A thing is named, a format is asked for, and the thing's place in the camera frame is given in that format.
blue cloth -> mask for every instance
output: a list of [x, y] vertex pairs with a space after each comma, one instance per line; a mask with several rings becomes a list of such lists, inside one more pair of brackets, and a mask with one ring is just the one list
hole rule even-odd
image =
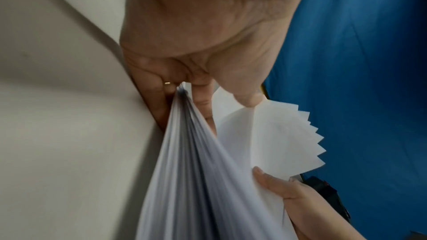
[[427, 233], [427, 0], [302, 0], [265, 80], [325, 139], [307, 174], [368, 239]]

blue backdrop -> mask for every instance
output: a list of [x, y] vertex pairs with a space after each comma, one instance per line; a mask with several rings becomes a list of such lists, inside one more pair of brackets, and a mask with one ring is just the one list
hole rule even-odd
[[327, 180], [368, 239], [427, 233], [427, 0], [302, 0], [265, 81], [310, 111]]

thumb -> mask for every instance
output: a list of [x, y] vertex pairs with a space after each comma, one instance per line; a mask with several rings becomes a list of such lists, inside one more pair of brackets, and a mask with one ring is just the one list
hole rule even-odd
[[263, 188], [281, 196], [283, 199], [298, 198], [298, 183], [285, 181], [280, 178], [264, 173], [259, 167], [252, 169], [255, 180]]
[[234, 95], [234, 98], [245, 107], [255, 107], [264, 100], [264, 95], [260, 92], [254, 92], [246, 95]]

skin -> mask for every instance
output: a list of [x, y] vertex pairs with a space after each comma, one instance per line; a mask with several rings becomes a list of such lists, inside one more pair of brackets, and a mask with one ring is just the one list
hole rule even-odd
[[121, 47], [160, 128], [181, 82], [192, 84], [193, 101], [214, 132], [214, 80], [244, 106], [261, 102], [259, 87], [300, 1], [126, 0]]
[[263, 188], [283, 198], [299, 240], [365, 240], [313, 188], [295, 179], [273, 177], [258, 167], [252, 173]]

fingernail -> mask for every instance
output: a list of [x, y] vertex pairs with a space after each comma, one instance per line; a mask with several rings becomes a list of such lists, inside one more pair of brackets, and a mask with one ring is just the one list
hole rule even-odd
[[254, 167], [254, 173], [258, 174], [258, 175], [263, 175], [264, 171], [261, 170], [258, 166]]

